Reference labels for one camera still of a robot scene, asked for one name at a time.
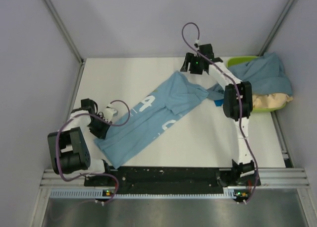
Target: blue garment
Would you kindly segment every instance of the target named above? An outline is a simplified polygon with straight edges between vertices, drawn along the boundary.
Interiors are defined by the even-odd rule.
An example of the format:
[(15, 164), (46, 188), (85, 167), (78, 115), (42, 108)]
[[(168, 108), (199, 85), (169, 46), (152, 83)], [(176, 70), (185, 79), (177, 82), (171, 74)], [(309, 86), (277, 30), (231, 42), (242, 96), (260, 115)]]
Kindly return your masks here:
[[(241, 63), (228, 68), (233, 75), (242, 81), (249, 81), (252, 94), (268, 95), (285, 93), (293, 95), (291, 83), (284, 74), (284, 66), (276, 53), (265, 53), (262, 57), (250, 62)], [(219, 84), (207, 89), (211, 100), (223, 99), (224, 91)]]
[[(95, 139), (95, 144), (118, 168), (199, 105), (207, 95), (205, 88), (190, 83), (183, 74), (175, 72), (131, 109), (127, 124), (111, 126), (106, 139)], [(127, 116), (125, 114), (118, 123), (124, 122)]]

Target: white wall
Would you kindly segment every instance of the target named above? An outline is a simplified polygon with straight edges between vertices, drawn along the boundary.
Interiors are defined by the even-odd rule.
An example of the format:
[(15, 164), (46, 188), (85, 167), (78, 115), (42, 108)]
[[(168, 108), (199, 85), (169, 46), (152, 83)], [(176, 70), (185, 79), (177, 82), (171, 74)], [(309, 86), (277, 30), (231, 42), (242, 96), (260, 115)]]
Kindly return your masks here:
[(270, 51), (285, 65), (294, 101), (278, 112), (296, 164), (317, 197), (317, 0), (298, 0)]
[(52, 0), (83, 57), (184, 56), (190, 21), (217, 55), (256, 55), (287, 1)]
[(27, 226), (78, 64), (42, 0), (0, 0), (0, 220)]

